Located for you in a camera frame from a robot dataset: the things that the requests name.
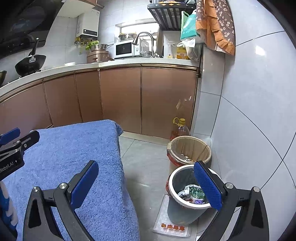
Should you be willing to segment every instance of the sink faucet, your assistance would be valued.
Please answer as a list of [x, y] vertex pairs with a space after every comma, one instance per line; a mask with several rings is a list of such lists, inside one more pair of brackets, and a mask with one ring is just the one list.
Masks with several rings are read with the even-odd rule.
[[151, 57], [154, 57], [154, 38], [151, 35], [151, 33], [148, 33], [148, 32], [140, 32], [140, 33], [138, 33], [137, 36], [135, 37], [135, 39], [133, 40], [133, 45], [138, 44], [138, 39], [139, 39], [140, 34], [148, 34], [149, 37], [151, 38], [151, 41], [152, 41], [152, 56]]

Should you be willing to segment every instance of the brown floral fabric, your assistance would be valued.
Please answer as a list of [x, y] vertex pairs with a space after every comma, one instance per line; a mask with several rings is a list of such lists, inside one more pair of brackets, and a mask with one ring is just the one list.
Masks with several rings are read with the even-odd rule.
[[235, 52], [235, 31], [226, 0], [197, 0], [196, 30], [206, 45], [215, 50], [218, 45], [228, 54]]

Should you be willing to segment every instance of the plastic oil bottle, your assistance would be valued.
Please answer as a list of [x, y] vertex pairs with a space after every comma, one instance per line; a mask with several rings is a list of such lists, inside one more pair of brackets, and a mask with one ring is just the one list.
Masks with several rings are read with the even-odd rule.
[[178, 117], [173, 119], [173, 130], [170, 136], [170, 140], [179, 136], [190, 136], [190, 131], [186, 126], [186, 120], [184, 118], [178, 119]]

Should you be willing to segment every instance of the white countertop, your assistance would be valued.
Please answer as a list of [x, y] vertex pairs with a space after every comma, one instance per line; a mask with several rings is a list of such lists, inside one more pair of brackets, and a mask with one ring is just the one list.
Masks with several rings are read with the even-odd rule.
[[22, 85], [28, 84], [32, 81], [42, 79], [54, 74], [60, 74], [64, 72], [77, 71], [77, 70], [83, 70], [83, 69], [104, 68], [104, 67], [125, 65], [125, 64], [174, 64], [174, 65], [199, 67], [199, 62], [195, 62], [191, 60], [175, 59], [175, 58], [173, 59], [171, 58], [131, 58], [131, 59], [120, 59], [120, 60], [108, 61], [108, 62], [102, 62], [102, 63], [62, 66], [62, 67], [57, 67], [53, 69], [43, 70], [13, 81], [0, 88], [0, 97], [5, 93], [10, 92]]

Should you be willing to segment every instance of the pan handle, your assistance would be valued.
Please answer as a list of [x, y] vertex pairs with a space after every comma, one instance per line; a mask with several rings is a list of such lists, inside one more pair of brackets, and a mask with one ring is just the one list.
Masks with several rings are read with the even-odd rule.
[[36, 53], [36, 48], [37, 48], [38, 41], [39, 41], [39, 38], [36, 38], [34, 47], [33, 47], [32, 51], [31, 51], [32, 56], [35, 55], [35, 53]]

